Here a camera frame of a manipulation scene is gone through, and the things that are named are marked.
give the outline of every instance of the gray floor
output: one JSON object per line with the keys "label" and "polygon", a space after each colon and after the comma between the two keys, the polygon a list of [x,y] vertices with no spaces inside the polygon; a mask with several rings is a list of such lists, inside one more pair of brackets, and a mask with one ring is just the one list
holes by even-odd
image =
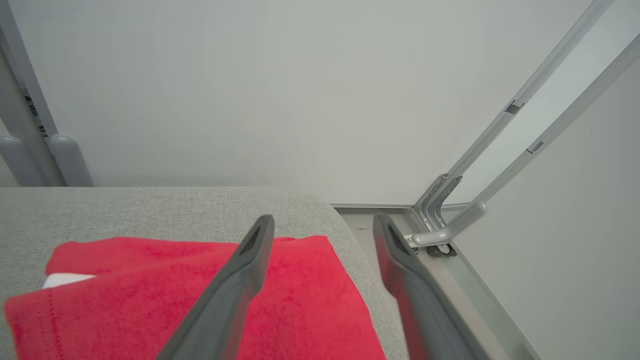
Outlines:
{"label": "gray floor", "polygon": [[[416,223],[417,219],[408,209],[341,208],[336,210],[355,235],[371,266],[371,271],[375,273],[380,282],[382,279],[372,233],[373,215],[377,212],[389,214],[403,235],[423,231]],[[443,215],[453,218],[455,213]],[[511,320],[502,313],[500,307],[484,291],[461,257],[432,258],[426,254],[421,254],[418,257],[425,267],[434,274],[492,359],[532,359]],[[385,294],[385,300],[401,326],[396,300],[388,293]]]}

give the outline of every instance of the red cloth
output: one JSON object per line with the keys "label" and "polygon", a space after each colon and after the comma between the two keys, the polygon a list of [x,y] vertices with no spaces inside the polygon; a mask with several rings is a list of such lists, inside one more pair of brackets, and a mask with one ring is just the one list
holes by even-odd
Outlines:
{"label": "red cloth", "polygon": [[[236,247],[135,238],[58,246],[47,275],[97,276],[6,301],[18,358],[155,358]],[[364,301],[325,236],[274,239],[237,358],[384,359]]]}

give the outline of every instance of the floor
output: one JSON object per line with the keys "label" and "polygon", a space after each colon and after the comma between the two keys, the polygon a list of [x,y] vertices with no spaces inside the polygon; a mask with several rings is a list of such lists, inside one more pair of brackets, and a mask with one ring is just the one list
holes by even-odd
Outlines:
{"label": "floor", "polygon": [[[378,257],[373,240],[373,215],[377,212],[388,214],[403,235],[423,232],[417,219],[409,209],[336,209],[347,223],[356,241],[380,282]],[[456,214],[443,214],[453,218]],[[467,321],[476,338],[492,359],[530,360],[533,357],[522,343],[519,331],[506,317],[499,306],[484,291],[473,273],[461,257],[432,258],[420,254],[422,264],[437,279],[447,297]],[[402,324],[396,300],[385,293],[389,308],[398,324]]]}

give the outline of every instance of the red towel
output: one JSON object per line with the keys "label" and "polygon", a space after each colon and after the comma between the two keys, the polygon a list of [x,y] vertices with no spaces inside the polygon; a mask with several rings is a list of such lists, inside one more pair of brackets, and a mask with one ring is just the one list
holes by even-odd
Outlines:
{"label": "red towel", "polygon": [[[155,358],[236,247],[135,238],[58,246],[47,275],[97,276],[6,301],[18,358]],[[364,301],[325,236],[273,240],[237,358],[384,359]]]}

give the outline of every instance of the gray fabric surface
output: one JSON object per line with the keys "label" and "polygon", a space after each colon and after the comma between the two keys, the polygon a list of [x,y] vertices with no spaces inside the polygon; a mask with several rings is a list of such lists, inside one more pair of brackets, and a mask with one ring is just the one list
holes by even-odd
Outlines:
{"label": "gray fabric surface", "polygon": [[[387,359],[406,359],[404,337],[372,274],[377,269],[367,264],[340,215],[311,195],[276,189],[0,188],[0,301],[39,289],[53,248],[65,241],[132,236],[240,242],[266,213],[275,218],[275,236],[329,237],[369,308]],[[4,311],[0,359],[15,359]]]}

